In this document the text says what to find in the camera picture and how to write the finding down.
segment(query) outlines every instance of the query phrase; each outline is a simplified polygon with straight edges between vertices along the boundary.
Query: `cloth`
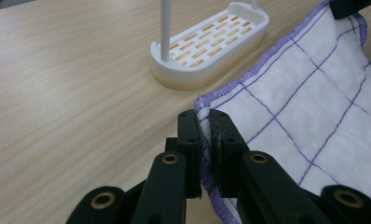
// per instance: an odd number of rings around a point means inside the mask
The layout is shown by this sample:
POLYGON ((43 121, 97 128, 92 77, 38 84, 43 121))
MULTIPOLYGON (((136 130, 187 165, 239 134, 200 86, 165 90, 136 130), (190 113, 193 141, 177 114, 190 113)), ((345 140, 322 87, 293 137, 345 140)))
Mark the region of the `cloth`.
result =
MULTIPOLYGON (((229 114, 249 149, 272 155, 303 189, 320 195, 345 185, 371 198, 371 62, 360 14, 335 21, 327 2, 268 50, 239 79, 200 96, 209 139, 210 109, 229 114)), ((209 150, 202 184, 212 183, 209 150)), ((236 199, 210 196, 225 223, 240 223, 236 199)))

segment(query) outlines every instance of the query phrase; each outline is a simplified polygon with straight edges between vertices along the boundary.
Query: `wood grain surface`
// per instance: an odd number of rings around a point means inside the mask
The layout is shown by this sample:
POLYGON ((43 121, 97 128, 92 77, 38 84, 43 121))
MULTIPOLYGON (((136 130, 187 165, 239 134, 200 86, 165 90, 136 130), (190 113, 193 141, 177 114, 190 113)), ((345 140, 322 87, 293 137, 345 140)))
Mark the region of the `wood grain surface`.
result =
MULTIPOLYGON (((172 0, 172 35, 229 0, 172 0)), ((64 223, 100 186, 130 189, 176 133, 194 100, 241 76, 320 1, 263 0, 261 45, 194 91, 157 83, 158 0, 36 0, 0 10, 0 223, 64 223)), ((371 60, 371 7, 365 54, 371 60)), ((186 223, 220 223, 209 199, 186 223)))

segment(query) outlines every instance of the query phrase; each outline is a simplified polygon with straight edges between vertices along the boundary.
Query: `vertical post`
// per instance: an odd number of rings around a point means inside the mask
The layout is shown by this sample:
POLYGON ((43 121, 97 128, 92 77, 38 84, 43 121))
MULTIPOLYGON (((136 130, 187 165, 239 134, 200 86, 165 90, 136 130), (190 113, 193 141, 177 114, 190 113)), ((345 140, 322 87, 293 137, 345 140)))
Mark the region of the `vertical post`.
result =
POLYGON ((161 60, 169 60, 169 41, 171 38, 171 0, 161 0, 161 60))
POLYGON ((252 2, 252 9, 256 10, 258 8, 259 0, 253 0, 252 2))

